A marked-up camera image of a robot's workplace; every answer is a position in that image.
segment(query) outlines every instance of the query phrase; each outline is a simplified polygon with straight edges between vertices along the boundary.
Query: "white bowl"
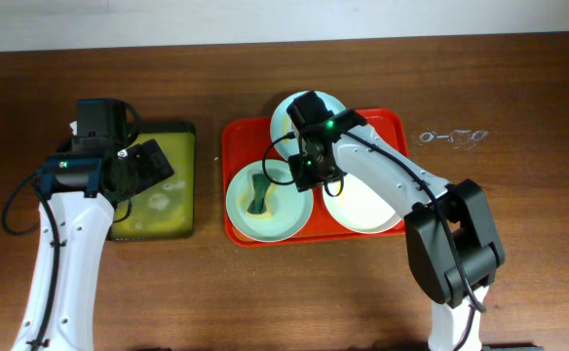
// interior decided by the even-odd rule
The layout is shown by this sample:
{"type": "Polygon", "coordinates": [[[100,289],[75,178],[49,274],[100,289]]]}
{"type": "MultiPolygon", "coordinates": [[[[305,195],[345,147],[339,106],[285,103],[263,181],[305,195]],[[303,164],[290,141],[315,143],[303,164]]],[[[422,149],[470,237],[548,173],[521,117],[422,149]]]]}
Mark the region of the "white bowl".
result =
{"type": "MultiPolygon", "coordinates": [[[[278,160],[267,160],[265,167],[270,177],[278,181],[291,180],[288,164],[278,160]]],[[[256,218],[247,215],[251,197],[244,196],[251,188],[251,176],[262,174],[261,161],[256,161],[240,170],[230,182],[226,191],[226,212],[233,225],[252,240],[273,243],[286,240],[299,232],[313,212],[313,191],[302,193],[295,184],[275,186],[267,198],[272,215],[269,218],[256,218]]]]}
{"type": "MultiPolygon", "coordinates": [[[[339,184],[329,184],[330,193],[337,194],[339,184]]],[[[345,175],[343,191],[337,197],[329,196],[324,189],[323,203],[339,224],[362,234],[387,231],[401,220],[389,204],[354,175],[345,175]]]]}

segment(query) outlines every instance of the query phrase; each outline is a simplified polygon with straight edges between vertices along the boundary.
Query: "red tray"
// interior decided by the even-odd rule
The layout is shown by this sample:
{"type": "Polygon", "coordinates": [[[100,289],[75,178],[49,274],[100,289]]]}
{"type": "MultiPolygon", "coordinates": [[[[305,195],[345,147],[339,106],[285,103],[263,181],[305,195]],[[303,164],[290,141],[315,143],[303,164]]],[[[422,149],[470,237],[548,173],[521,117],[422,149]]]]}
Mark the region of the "red tray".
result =
{"type": "MultiPolygon", "coordinates": [[[[403,125],[395,112],[386,108],[370,108],[358,110],[375,128],[380,137],[388,142],[394,149],[408,157],[405,144],[403,125]]],[[[222,172],[224,181],[224,199],[226,191],[233,177],[243,167],[263,157],[263,153],[272,142],[270,138],[270,118],[255,117],[243,118],[231,122],[222,136],[222,172]]],[[[268,155],[270,159],[282,160],[275,149],[268,155]]],[[[315,203],[313,213],[308,223],[293,237],[276,242],[262,243],[249,239],[242,234],[231,222],[224,211],[224,224],[226,234],[235,244],[244,248],[260,248],[287,244],[317,243],[330,240],[376,238],[404,234],[403,222],[379,234],[360,234],[353,232],[339,224],[325,208],[322,198],[322,188],[313,189],[315,203]]]]}

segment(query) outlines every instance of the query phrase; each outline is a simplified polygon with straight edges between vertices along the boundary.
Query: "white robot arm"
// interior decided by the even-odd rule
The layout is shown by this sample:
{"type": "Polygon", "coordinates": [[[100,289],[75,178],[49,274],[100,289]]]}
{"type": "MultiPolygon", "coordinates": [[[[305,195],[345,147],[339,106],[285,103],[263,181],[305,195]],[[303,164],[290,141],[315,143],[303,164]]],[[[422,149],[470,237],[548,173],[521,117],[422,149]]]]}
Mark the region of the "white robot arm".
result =
{"type": "Polygon", "coordinates": [[[28,232],[11,230],[6,213],[16,193],[36,178],[40,245],[13,350],[94,350],[98,266],[115,205],[174,174],[155,140],[132,145],[139,122],[136,111],[122,101],[79,100],[74,137],[8,200],[4,228],[14,235],[28,232]],[[135,119],[131,135],[126,109],[135,119]]]}
{"type": "MultiPolygon", "coordinates": [[[[429,184],[430,190],[436,197],[439,198],[447,192],[448,180],[432,175],[415,165],[379,137],[370,125],[354,127],[349,133],[375,144],[398,158],[429,184]]],[[[428,195],[413,182],[404,169],[396,167],[391,160],[373,152],[351,136],[342,136],[333,144],[332,150],[334,160],[343,172],[365,182],[402,218],[412,212],[415,204],[430,203],[428,195]]],[[[488,287],[479,287],[474,291],[479,301],[483,301],[487,292],[488,287]]],[[[432,332],[428,340],[431,351],[453,350],[463,340],[466,330],[469,331],[460,349],[481,350],[482,345],[478,337],[481,313],[470,308],[471,305],[468,296],[465,296],[463,302],[455,308],[432,301],[432,332]]]]}
{"type": "Polygon", "coordinates": [[[421,169],[356,111],[334,115],[315,92],[296,98],[287,113],[301,138],[300,154],[288,159],[298,191],[344,174],[365,182],[405,222],[410,270],[433,301],[430,349],[480,350],[482,301],[505,259],[481,188],[421,169]],[[445,218],[460,229],[452,233],[445,218]]]}
{"type": "MultiPolygon", "coordinates": [[[[42,343],[45,350],[94,350],[93,314],[102,245],[114,209],[101,194],[83,191],[54,194],[49,201],[61,244],[51,317],[42,343]]],[[[53,269],[53,233],[40,205],[40,246],[29,300],[12,350],[29,351],[43,321],[53,269]]]]}

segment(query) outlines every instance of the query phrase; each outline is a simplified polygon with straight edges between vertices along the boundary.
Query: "green sponge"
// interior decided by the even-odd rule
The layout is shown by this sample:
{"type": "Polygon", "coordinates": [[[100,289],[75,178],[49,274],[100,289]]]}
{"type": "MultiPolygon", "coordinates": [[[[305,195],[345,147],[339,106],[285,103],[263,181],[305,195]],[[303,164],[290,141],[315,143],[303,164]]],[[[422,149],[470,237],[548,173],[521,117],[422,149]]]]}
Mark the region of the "green sponge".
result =
{"type": "Polygon", "coordinates": [[[252,187],[254,188],[254,200],[249,203],[247,212],[250,215],[263,215],[267,212],[265,198],[270,186],[273,185],[271,181],[264,174],[252,175],[252,187]]]}

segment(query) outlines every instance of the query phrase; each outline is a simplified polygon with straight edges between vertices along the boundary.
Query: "black cable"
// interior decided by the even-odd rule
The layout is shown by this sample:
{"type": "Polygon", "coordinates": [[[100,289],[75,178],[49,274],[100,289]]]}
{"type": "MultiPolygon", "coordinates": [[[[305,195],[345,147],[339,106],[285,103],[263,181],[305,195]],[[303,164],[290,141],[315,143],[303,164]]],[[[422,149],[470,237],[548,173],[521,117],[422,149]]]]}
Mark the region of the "black cable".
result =
{"type": "Polygon", "coordinates": [[[57,275],[59,273],[59,247],[61,246],[61,243],[59,242],[59,231],[57,229],[57,222],[55,220],[55,216],[53,215],[53,211],[51,210],[51,206],[49,206],[47,200],[44,198],[44,196],[42,196],[40,188],[38,188],[38,186],[35,184],[31,185],[33,186],[35,194],[38,196],[38,199],[40,199],[40,203],[42,204],[42,207],[47,214],[47,218],[51,224],[51,230],[53,231],[53,242],[51,243],[53,246],[53,268],[51,271],[49,293],[47,294],[47,304],[44,308],[44,315],[42,317],[42,323],[40,324],[40,330],[38,331],[38,335],[31,345],[31,351],[36,351],[40,348],[40,346],[44,344],[44,334],[47,332],[49,320],[51,319],[51,311],[53,310],[53,301],[55,300],[55,292],[57,287],[57,275]]]}
{"type": "Polygon", "coordinates": [[[265,162],[267,161],[267,154],[269,154],[269,152],[271,151],[271,149],[274,148],[274,146],[275,146],[277,143],[279,143],[279,142],[281,142],[281,141],[283,141],[283,140],[285,140],[285,139],[293,139],[293,138],[295,138],[295,132],[289,132],[289,133],[285,134],[284,136],[281,136],[281,137],[277,138],[276,140],[272,141],[272,143],[269,145],[269,147],[268,147],[267,150],[265,151],[265,154],[263,155],[263,159],[262,159],[262,162],[261,162],[261,166],[263,167],[263,174],[265,175],[265,177],[266,177],[269,181],[273,182],[274,184],[277,184],[277,185],[291,185],[291,184],[293,184],[294,182],[296,182],[297,180],[299,180],[299,179],[302,177],[302,175],[304,175],[304,172],[303,172],[303,170],[302,170],[302,168],[304,167],[304,160],[303,160],[303,157],[302,157],[302,138],[301,138],[301,137],[299,137],[299,138],[297,139],[297,146],[299,147],[299,150],[300,150],[300,157],[299,157],[299,160],[300,160],[300,172],[299,172],[296,176],[291,175],[292,180],[290,180],[290,181],[277,181],[277,180],[271,178],[271,177],[267,174],[267,167],[265,166],[265,162]]]}
{"type": "Polygon", "coordinates": [[[123,220],[129,218],[129,216],[131,216],[131,212],[132,212],[132,211],[133,211],[133,198],[131,198],[131,199],[129,200],[129,204],[127,205],[127,212],[125,213],[125,215],[124,215],[122,218],[120,218],[120,219],[114,220],[113,222],[114,222],[114,223],[120,223],[121,221],[123,221],[123,220]]]}
{"type": "Polygon", "coordinates": [[[375,152],[381,154],[382,156],[389,158],[391,161],[395,162],[404,171],[406,171],[408,173],[408,175],[410,177],[412,177],[412,179],[421,187],[421,189],[423,191],[425,191],[425,193],[428,195],[428,197],[430,197],[430,200],[432,201],[432,205],[434,206],[436,217],[438,218],[438,221],[440,221],[440,224],[442,225],[442,229],[444,230],[444,233],[447,236],[447,241],[449,242],[449,249],[451,250],[451,254],[453,255],[453,259],[455,260],[456,268],[458,269],[458,273],[460,274],[460,279],[462,280],[462,285],[464,286],[464,289],[467,291],[467,295],[469,296],[472,303],[474,304],[474,308],[477,311],[479,311],[480,313],[484,313],[486,311],[486,307],[484,307],[484,305],[481,302],[479,302],[479,300],[475,297],[473,289],[471,288],[471,284],[469,283],[469,280],[467,279],[467,273],[464,270],[464,265],[462,264],[462,259],[458,255],[458,249],[456,248],[456,243],[453,240],[453,236],[451,234],[451,229],[449,229],[449,224],[447,224],[447,220],[445,219],[444,215],[440,211],[440,205],[438,203],[438,199],[436,198],[436,196],[434,196],[434,194],[432,193],[432,191],[428,187],[427,182],[425,182],[424,180],[421,180],[421,178],[419,176],[417,176],[414,172],[412,172],[412,170],[410,170],[406,165],[404,165],[400,159],[398,159],[397,157],[391,155],[390,153],[382,150],[377,145],[372,144],[372,143],[362,139],[359,136],[355,136],[355,135],[351,134],[350,132],[342,132],[342,133],[344,135],[358,141],[359,143],[363,144],[364,146],[368,147],[370,150],[375,151],[375,152]]]}
{"type": "Polygon", "coordinates": [[[453,351],[459,351],[464,346],[464,344],[467,343],[467,340],[469,339],[469,334],[471,333],[471,328],[473,327],[473,321],[475,319],[475,307],[470,304],[469,309],[470,311],[469,311],[469,319],[467,320],[467,327],[462,332],[460,341],[458,342],[456,347],[453,348],[453,351]]]}
{"type": "Polygon", "coordinates": [[[325,193],[327,194],[327,196],[329,196],[329,197],[337,197],[337,196],[341,195],[341,193],[343,192],[343,187],[345,186],[344,181],[345,181],[345,180],[343,179],[343,176],[340,176],[340,177],[339,177],[339,192],[336,193],[336,195],[333,195],[333,194],[330,192],[330,188],[327,186],[327,180],[325,180],[325,181],[323,182],[323,190],[325,190],[325,193]]]}
{"type": "Polygon", "coordinates": [[[35,178],[36,175],[37,175],[37,172],[34,172],[31,175],[28,175],[20,183],[19,187],[17,187],[16,190],[14,190],[12,195],[10,195],[8,202],[5,203],[5,207],[3,208],[3,212],[1,213],[1,224],[3,225],[3,230],[5,230],[6,232],[8,232],[12,235],[18,236],[18,235],[29,234],[29,233],[37,230],[40,227],[40,223],[35,223],[31,227],[29,227],[28,229],[18,231],[18,230],[14,230],[14,229],[10,228],[10,226],[8,225],[8,211],[10,210],[10,206],[12,206],[12,202],[14,201],[16,196],[20,193],[20,191],[24,188],[24,186],[27,183],[29,183],[33,178],[35,178]]]}
{"type": "Polygon", "coordinates": [[[129,147],[137,140],[137,136],[139,136],[139,129],[141,128],[141,116],[139,113],[137,113],[137,110],[135,110],[131,104],[124,102],[124,106],[129,110],[135,120],[135,123],[133,124],[133,132],[128,138],[127,147],[129,147]]]}

